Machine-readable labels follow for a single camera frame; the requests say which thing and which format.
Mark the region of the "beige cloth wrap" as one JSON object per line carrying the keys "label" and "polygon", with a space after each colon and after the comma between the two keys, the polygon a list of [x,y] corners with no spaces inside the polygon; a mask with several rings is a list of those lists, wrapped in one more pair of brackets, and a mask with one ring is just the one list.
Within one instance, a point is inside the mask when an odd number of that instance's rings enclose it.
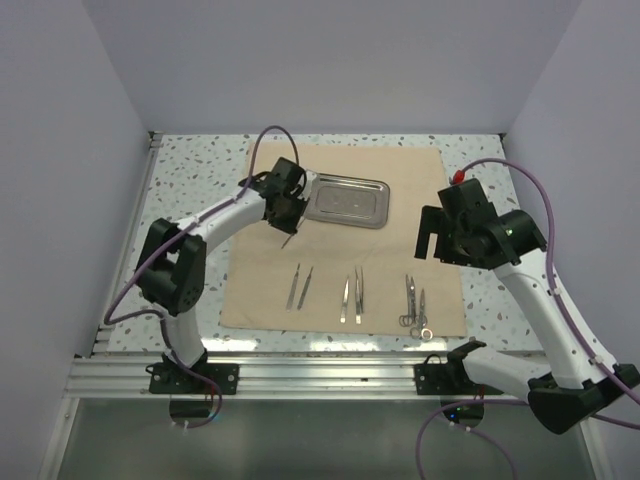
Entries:
{"label": "beige cloth wrap", "polygon": [[[437,206],[447,175],[435,147],[302,145],[301,165],[317,173],[378,180],[391,189],[386,225],[378,230],[306,220],[288,238],[265,222],[233,237],[220,323],[228,328],[403,336],[398,322],[406,305],[405,276],[416,296],[426,295],[428,326],[439,337],[467,333],[460,271],[429,258],[414,258],[420,214]],[[300,263],[293,308],[286,311]],[[314,267],[301,310],[297,303]],[[355,322],[355,270],[363,271],[362,324]],[[350,294],[346,324],[340,308],[346,277]]]}

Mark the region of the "steel tweezers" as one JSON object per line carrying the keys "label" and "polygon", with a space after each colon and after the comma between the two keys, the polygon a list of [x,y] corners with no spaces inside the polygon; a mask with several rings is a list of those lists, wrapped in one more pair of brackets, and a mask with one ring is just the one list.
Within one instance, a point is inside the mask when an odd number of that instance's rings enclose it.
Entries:
{"label": "steel tweezers", "polygon": [[347,321],[348,305],[349,305],[349,294],[350,294],[350,277],[348,275],[346,277],[346,280],[345,280],[345,284],[344,284],[344,288],[343,288],[343,294],[342,294],[342,301],[341,301],[341,308],[340,308],[340,320],[339,320],[341,324],[346,324],[346,321]]}
{"label": "steel tweezers", "polygon": [[356,266],[355,270],[355,322],[356,325],[362,324],[363,315],[363,271],[362,268]]}

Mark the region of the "steel forceps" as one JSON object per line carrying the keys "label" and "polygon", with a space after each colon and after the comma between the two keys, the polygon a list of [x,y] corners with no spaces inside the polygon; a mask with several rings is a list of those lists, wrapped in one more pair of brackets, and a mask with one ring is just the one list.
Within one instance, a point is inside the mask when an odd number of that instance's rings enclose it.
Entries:
{"label": "steel forceps", "polygon": [[409,275],[405,276],[407,312],[399,316],[399,324],[402,327],[411,327],[416,320],[416,298],[414,279]]}

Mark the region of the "steel scissors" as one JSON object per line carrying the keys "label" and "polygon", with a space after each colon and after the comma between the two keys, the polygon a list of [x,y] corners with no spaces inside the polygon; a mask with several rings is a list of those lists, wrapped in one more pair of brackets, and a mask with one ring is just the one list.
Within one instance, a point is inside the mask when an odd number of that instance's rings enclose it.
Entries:
{"label": "steel scissors", "polygon": [[410,336],[413,339],[421,341],[430,341],[433,339],[433,331],[428,327],[428,319],[426,315],[426,295],[421,290],[419,299],[419,310],[414,325],[410,329]]}

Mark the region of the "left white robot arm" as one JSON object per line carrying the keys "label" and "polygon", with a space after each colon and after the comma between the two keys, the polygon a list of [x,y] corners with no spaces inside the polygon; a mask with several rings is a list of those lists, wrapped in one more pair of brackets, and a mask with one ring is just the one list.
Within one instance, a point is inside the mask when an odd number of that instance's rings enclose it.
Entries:
{"label": "left white robot arm", "polygon": [[195,312],[205,290],[207,257],[261,221],[296,234],[317,180],[316,172],[280,157],[272,169],[243,179],[213,206],[177,222],[160,218],[149,227],[135,285],[160,309],[166,356],[176,364],[172,379],[185,392],[201,390],[208,379]]}

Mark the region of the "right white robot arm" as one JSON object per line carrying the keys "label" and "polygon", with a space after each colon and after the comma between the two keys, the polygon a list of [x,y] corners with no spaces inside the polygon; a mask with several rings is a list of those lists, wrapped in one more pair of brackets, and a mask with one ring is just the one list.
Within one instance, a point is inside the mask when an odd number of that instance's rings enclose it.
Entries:
{"label": "right white robot arm", "polygon": [[476,179],[438,193],[440,206],[421,211],[415,256],[431,235],[441,262],[492,272],[513,296],[543,348],[547,363],[512,358],[470,340],[445,361],[414,367],[419,395],[472,395],[481,387],[524,401],[549,431],[563,434],[638,387],[639,370],[601,344],[562,282],[548,267],[550,246],[529,214],[497,213]]}

